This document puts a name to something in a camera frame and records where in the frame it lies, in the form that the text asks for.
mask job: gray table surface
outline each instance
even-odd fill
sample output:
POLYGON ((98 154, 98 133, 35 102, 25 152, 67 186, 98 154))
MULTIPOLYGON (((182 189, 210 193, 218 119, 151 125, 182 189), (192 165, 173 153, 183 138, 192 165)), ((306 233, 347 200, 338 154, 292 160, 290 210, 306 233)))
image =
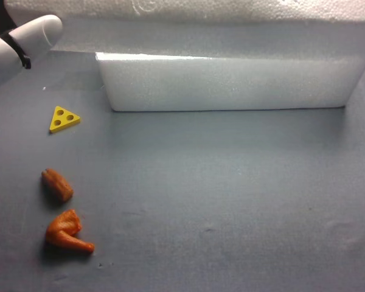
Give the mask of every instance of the gray table surface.
POLYGON ((114 113, 93 54, 52 52, 0 131, 0 291, 365 291, 365 74, 342 109, 114 113), (82 121, 49 135, 57 105, 82 121), (89 257, 44 245, 71 208, 89 257))

